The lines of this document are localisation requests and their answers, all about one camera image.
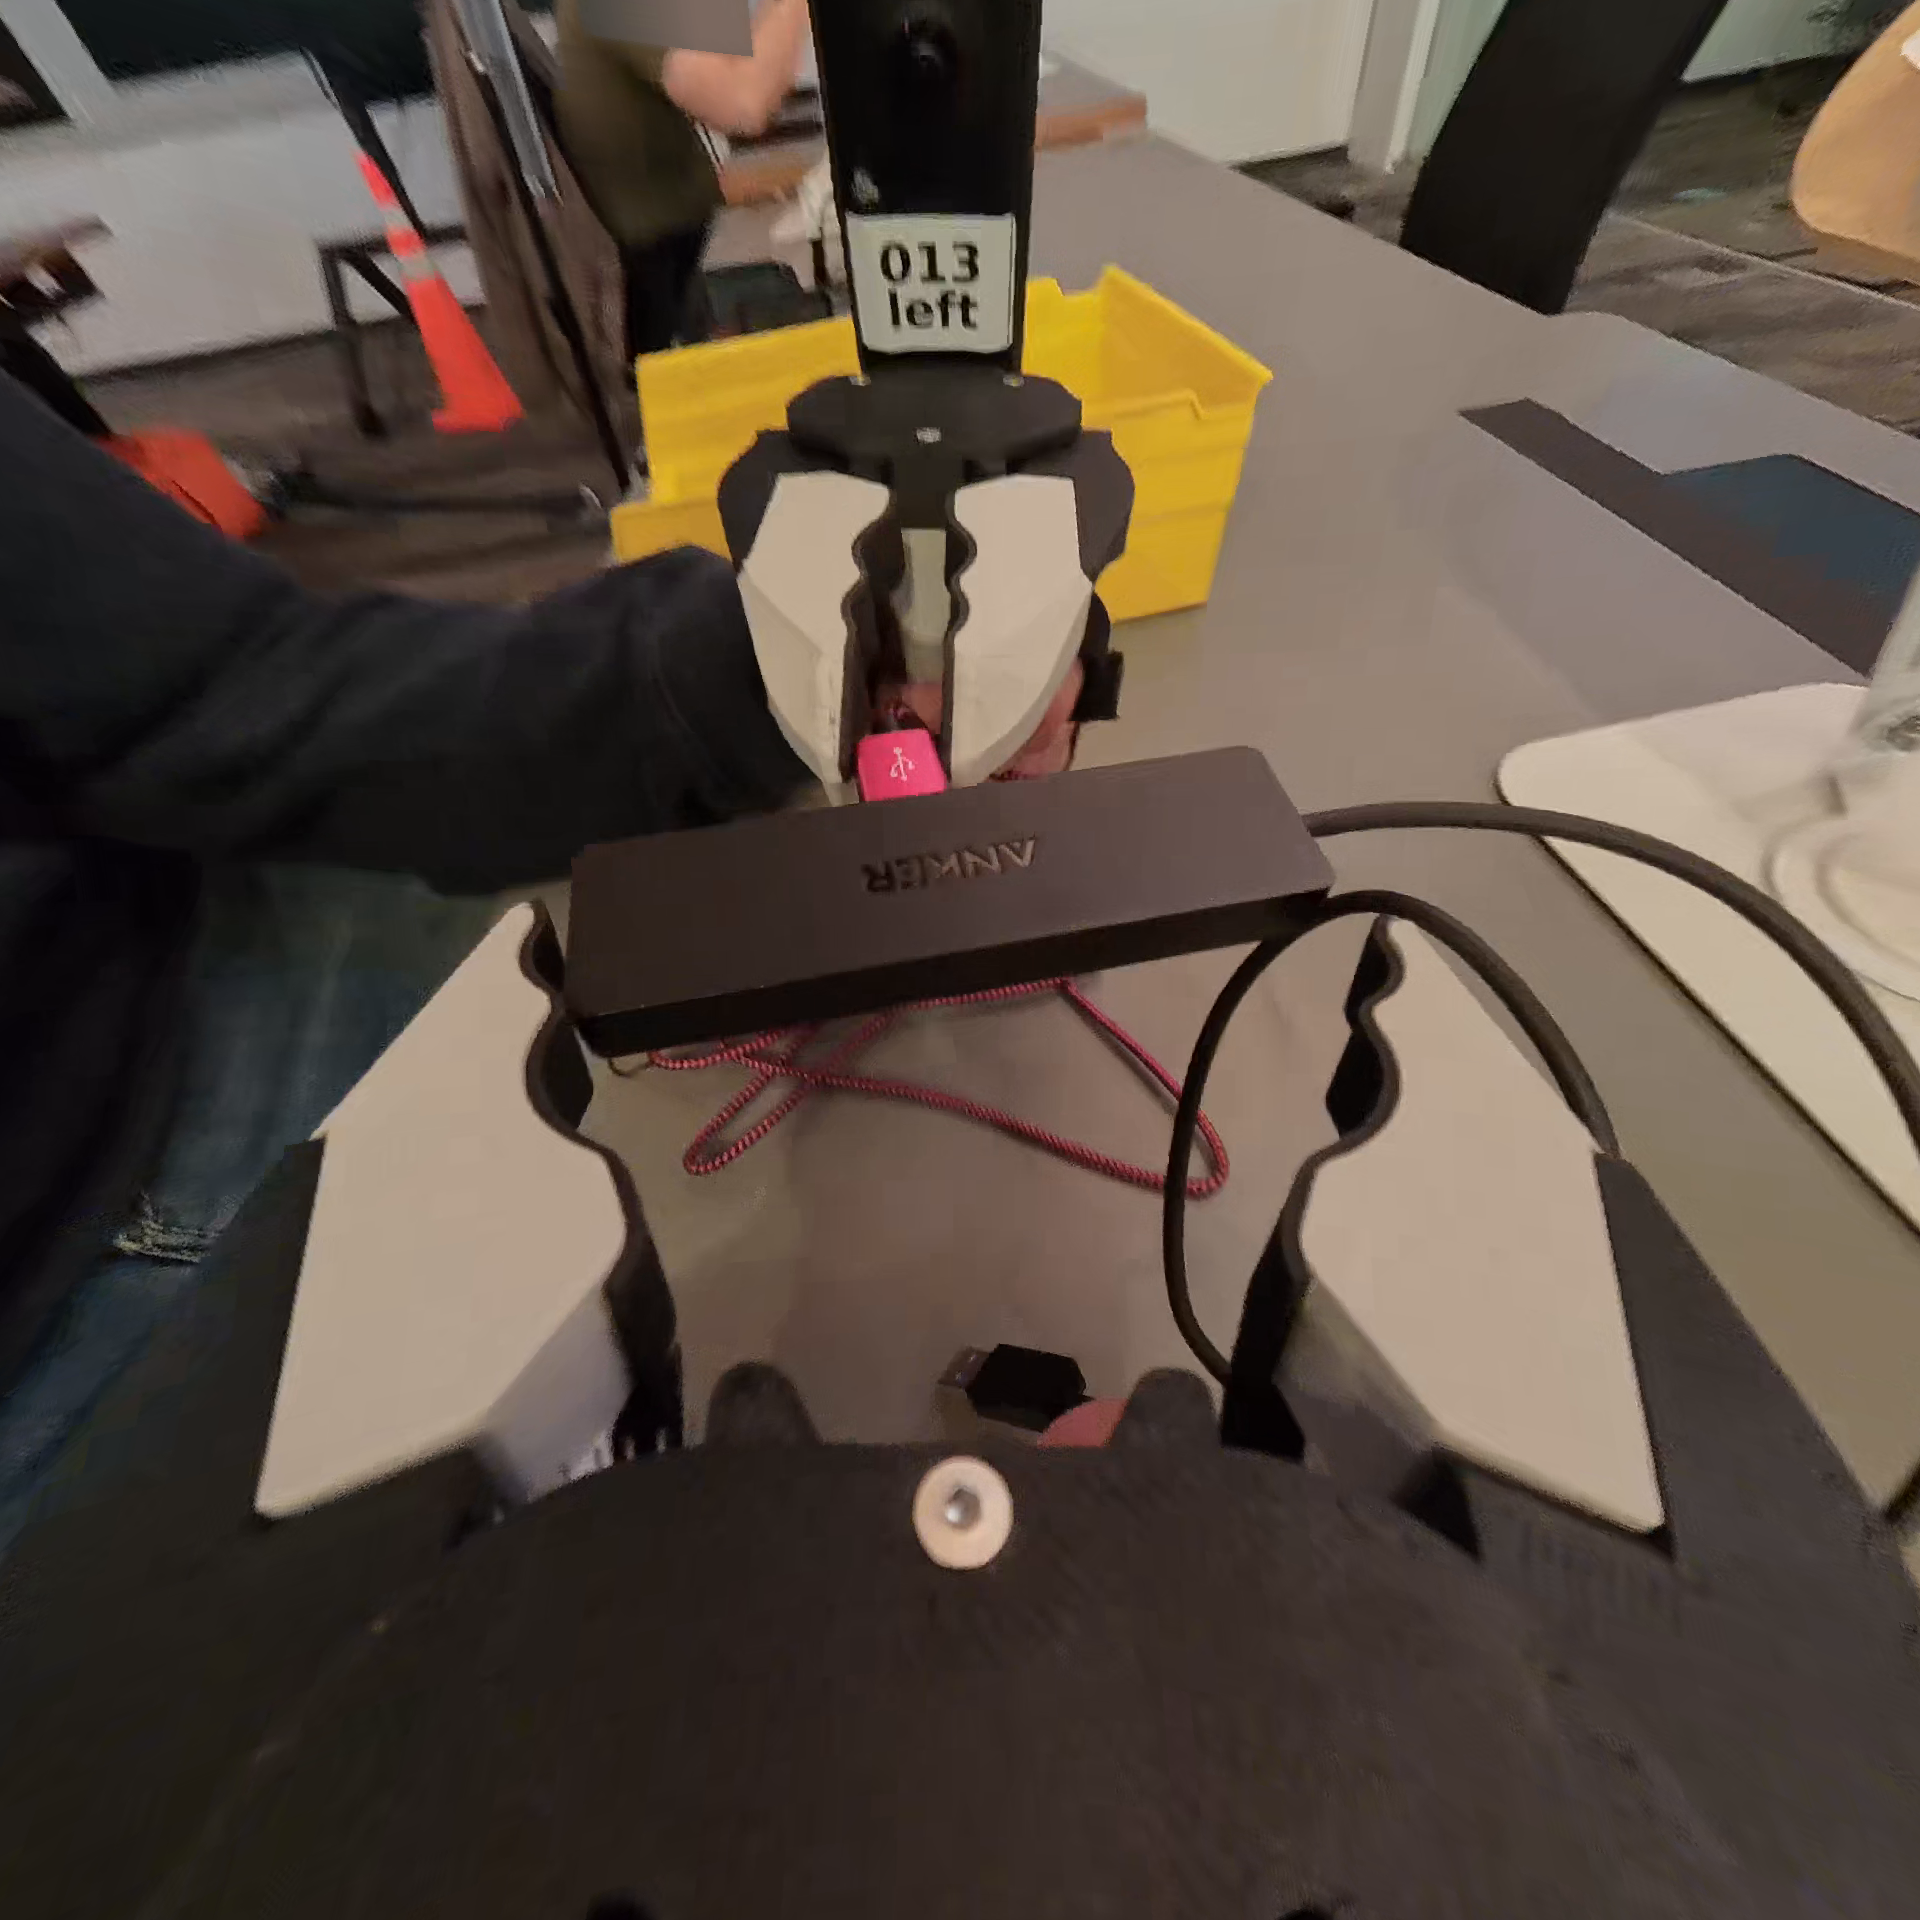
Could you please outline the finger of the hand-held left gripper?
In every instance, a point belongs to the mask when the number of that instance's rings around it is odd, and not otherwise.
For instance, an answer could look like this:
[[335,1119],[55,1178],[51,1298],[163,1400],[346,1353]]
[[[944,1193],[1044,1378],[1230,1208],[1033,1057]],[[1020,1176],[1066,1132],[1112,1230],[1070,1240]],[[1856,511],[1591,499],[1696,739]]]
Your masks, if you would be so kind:
[[855,792],[849,767],[870,710],[858,546],[888,507],[888,488],[867,478],[782,474],[739,564],[771,716],[831,806]]
[[1089,628],[1075,484],[1004,476],[962,488],[954,527],[964,556],[954,580],[944,744],[954,785],[1020,764],[1066,720],[1066,694]]

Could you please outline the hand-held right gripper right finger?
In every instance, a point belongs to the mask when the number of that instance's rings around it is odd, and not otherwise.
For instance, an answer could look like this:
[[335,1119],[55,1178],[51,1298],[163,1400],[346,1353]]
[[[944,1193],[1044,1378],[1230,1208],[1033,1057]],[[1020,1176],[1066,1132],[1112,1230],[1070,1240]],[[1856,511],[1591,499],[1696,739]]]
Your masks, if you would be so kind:
[[1242,1302],[1222,1434],[1414,1497],[1441,1462],[1665,1524],[1601,1153],[1446,947],[1378,918],[1303,1164]]

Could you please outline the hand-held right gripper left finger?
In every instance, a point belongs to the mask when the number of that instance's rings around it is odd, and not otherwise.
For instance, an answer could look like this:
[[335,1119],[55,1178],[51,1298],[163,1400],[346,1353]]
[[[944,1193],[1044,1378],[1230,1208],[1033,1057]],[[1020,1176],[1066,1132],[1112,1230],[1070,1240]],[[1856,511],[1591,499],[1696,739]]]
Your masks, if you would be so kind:
[[448,1456],[528,1502],[683,1442],[678,1307],[591,1105],[560,936],[518,903],[313,1134],[260,1519]]

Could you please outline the yellow plastic bin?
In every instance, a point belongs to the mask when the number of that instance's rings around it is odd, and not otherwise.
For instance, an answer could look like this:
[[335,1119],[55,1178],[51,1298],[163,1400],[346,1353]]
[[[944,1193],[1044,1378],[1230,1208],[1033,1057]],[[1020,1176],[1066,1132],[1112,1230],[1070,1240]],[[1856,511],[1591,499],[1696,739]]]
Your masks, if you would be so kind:
[[[636,366],[649,476],[608,518],[614,563],[679,546],[727,556],[715,490],[787,404],[858,370],[851,318],[644,355]],[[1139,278],[1106,268],[1086,292],[1026,286],[1025,370],[1067,386],[1137,482],[1120,558],[1097,580],[1114,624],[1208,604],[1271,374]]]

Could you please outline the black usb hub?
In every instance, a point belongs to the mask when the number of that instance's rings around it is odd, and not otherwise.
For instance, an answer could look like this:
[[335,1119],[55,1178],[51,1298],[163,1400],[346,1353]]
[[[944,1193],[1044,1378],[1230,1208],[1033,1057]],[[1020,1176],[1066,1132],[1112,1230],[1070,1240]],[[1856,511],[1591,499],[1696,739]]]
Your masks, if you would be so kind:
[[564,1006],[607,1060],[1263,945],[1332,889],[1267,760],[1146,760],[586,851]]

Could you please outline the person's blue jeans legs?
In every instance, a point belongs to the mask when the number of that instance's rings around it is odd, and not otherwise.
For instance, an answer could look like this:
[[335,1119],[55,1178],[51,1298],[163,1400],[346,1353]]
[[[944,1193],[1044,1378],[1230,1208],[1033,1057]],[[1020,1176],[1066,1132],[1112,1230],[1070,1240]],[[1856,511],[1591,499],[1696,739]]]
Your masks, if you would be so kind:
[[159,1158],[6,1392],[6,1556],[59,1495],[110,1478],[106,1447],[84,1439],[107,1392],[195,1303],[210,1249],[282,1154],[497,920],[491,897],[395,876],[251,870],[209,886]]

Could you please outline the orange traffic cone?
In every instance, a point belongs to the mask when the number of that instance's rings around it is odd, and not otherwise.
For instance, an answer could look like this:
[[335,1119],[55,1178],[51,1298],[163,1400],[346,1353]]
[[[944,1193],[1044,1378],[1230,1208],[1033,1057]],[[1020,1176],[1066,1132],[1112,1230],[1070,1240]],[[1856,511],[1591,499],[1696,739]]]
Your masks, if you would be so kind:
[[406,302],[440,383],[438,433],[490,438],[511,430],[523,419],[522,403],[444,278],[424,228],[377,158],[361,152],[358,164],[385,223]]

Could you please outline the black chair back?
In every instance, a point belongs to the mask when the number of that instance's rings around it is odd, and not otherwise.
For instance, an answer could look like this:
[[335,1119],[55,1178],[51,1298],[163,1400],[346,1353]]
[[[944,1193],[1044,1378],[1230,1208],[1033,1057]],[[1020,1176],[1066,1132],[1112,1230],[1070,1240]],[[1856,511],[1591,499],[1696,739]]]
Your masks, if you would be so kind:
[[1721,2],[1512,2],[1414,184],[1399,249],[1555,318]]

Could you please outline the white bench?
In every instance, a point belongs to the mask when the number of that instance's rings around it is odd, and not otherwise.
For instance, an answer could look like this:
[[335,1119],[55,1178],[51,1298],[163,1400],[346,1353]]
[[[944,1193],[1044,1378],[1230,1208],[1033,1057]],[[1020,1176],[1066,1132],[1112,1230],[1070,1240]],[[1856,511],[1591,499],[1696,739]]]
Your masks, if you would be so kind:
[[300,56],[121,88],[106,116],[2,142],[8,233],[92,218],[99,297],[54,324],[78,376],[311,339],[320,247],[385,227],[358,146]]

